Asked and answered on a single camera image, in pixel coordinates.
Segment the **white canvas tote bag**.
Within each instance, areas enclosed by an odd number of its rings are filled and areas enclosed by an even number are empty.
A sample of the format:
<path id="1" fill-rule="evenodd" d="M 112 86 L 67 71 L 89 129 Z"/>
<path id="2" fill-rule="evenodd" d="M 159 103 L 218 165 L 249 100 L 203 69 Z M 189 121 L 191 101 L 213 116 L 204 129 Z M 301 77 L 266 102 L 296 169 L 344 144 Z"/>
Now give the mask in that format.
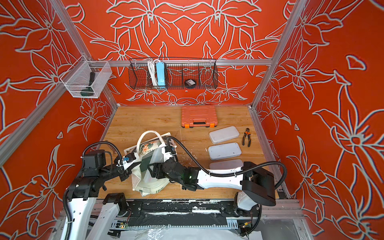
<path id="1" fill-rule="evenodd" d="M 133 153 L 140 163 L 132 170 L 132 188 L 143 197 L 157 194 L 169 183 L 166 177 L 161 178 L 156 171 L 172 156 L 166 153 L 166 139 L 170 136 L 171 133 L 161 135 L 156 131 L 146 131 L 136 145 L 124 149 L 125 155 Z"/>

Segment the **grey pencil case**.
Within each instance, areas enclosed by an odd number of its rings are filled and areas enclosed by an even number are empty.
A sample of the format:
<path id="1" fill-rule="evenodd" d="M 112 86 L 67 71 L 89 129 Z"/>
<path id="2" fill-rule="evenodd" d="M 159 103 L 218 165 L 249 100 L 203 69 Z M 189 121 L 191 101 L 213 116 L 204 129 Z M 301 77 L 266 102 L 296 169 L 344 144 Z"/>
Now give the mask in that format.
<path id="1" fill-rule="evenodd" d="M 210 140 L 213 144 L 219 144 L 237 138 L 240 135 L 235 126 L 230 126 L 215 130 L 209 133 Z"/>
<path id="2" fill-rule="evenodd" d="M 236 169 L 243 166 L 244 166 L 244 163 L 242 160 L 235 159 L 235 160 L 228 160 L 228 161 L 213 162 L 210 164 L 209 169 L 210 170 L 230 170 L 230 169 Z"/>
<path id="3" fill-rule="evenodd" d="M 210 159 L 213 161 L 238 157 L 242 150 L 238 143 L 227 143 L 208 148 Z"/>

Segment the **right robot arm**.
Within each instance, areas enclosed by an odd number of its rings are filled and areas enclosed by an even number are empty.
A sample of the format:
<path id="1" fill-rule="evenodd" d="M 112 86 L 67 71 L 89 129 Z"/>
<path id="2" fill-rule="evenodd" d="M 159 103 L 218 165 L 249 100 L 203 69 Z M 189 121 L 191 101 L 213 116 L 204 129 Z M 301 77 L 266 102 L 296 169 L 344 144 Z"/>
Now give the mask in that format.
<path id="1" fill-rule="evenodd" d="M 196 167 L 183 166 L 177 157 L 176 148 L 171 141 L 176 142 L 185 153 L 196 163 Z M 210 188 L 237 189 L 234 210 L 250 212 L 257 206 L 258 213 L 251 227 L 241 231 L 241 237 L 248 237 L 258 226 L 262 218 L 263 206 L 276 205 L 275 190 L 287 177 L 287 167 L 276 161 L 254 164 L 244 162 L 242 167 L 227 170 L 209 170 L 204 168 L 188 149 L 175 137 L 167 137 L 165 144 L 166 158 L 161 163 L 148 165 L 152 178 L 169 179 L 179 183 L 183 190 L 196 191 Z"/>

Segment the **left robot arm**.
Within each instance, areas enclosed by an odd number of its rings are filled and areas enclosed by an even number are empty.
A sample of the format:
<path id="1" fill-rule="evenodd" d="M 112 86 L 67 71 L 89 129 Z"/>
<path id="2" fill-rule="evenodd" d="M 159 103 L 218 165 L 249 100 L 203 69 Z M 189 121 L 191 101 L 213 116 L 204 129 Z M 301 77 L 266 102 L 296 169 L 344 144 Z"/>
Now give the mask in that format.
<path id="1" fill-rule="evenodd" d="M 92 150 L 92 147 L 106 144 L 114 150 L 118 148 L 110 142 L 96 142 L 82 153 L 82 167 L 65 190 L 63 205 L 66 221 L 61 238 L 63 240 L 99 240 L 108 235 L 116 217 L 130 217 L 133 213 L 124 193 L 108 194 L 103 201 L 97 220 L 87 231 L 90 218 L 100 190 L 106 190 L 105 183 L 111 179 L 126 180 L 135 167 L 140 165 L 139 154 L 133 150 L 126 156 L 118 153 L 107 165 L 105 150 Z"/>

